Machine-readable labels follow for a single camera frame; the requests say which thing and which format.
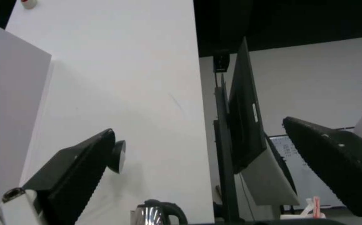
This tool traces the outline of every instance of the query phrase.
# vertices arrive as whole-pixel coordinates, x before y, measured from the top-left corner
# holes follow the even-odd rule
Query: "stainless steel kettle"
[[[176,204],[150,199],[138,205],[135,211],[131,211],[131,225],[171,224],[170,215],[176,216],[179,224],[188,223],[184,212]]]

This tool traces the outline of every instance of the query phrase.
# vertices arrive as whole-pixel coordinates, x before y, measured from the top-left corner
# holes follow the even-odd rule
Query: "black monitor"
[[[229,129],[234,173],[266,149],[265,134],[246,39],[238,50],[229,96]]]

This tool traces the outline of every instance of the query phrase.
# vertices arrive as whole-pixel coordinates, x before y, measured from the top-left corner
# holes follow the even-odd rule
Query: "white wall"
[[[282,120],[293,116],[331,128],[354,126],[362,115],[362,38],[250,52],[265,132],[285,134]],[[236,54],[225,73],[230,90]],[[213,120],[217,117],[212,57],[199,59],[212,188],[219,185]],[[239,178],[235,177],[242,218],[250,219]],[[251,205],[254,201],[248,194]],[[270,207],[253,206],[255,219],[271,219]],[[335,213],[345,223],[359,220]]]
[[[0,202],[18,187],[51,55],[0,28]]]

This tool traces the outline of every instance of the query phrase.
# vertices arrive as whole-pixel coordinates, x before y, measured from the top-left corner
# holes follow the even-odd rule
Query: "white table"
[[[129,224],[149,198],[189,222],[213,222],[192,0],[16,3],[10,33],[52,54],[22,175],[111,127],[127,141],[123,174],[106,170],[78,224]]]

